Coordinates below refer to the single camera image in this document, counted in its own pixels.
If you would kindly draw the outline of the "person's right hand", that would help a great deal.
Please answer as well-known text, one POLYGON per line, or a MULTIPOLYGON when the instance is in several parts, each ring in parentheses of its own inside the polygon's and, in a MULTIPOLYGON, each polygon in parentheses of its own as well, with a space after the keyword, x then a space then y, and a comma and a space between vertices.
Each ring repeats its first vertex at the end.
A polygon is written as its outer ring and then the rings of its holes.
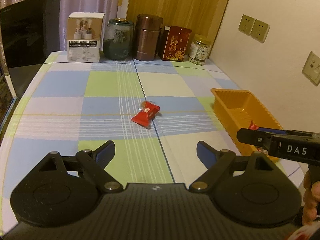
POLYGON ((319 181, 311 183, 310 171, 306 172, 304 177, 304 188, 306 189, 303 197, 304 208, 302 215, 302 224, 306 225, 317 218, 317 207, 319 205, 319 181))

